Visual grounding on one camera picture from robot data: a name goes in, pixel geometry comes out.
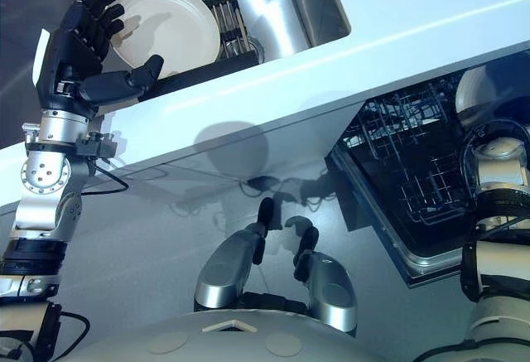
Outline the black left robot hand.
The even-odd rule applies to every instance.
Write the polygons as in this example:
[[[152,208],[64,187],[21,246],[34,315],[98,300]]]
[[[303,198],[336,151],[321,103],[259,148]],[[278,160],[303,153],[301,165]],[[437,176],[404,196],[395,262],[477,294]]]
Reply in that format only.
[[[157,82],[164,60],[103,72],[111,38],[124,28],[117,0],[74,0],[47,42],[36,91],[43,110],[93,119],[99,107],[138,99]]]

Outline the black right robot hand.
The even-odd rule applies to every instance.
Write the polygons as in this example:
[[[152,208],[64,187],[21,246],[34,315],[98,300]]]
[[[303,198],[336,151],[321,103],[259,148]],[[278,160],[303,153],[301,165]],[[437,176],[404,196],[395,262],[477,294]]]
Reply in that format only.
[[[529,126],[529,98],[513,99],[500,104],[480,104],[457,114],[460,124],[470,129],[494,119],[506,118]]]

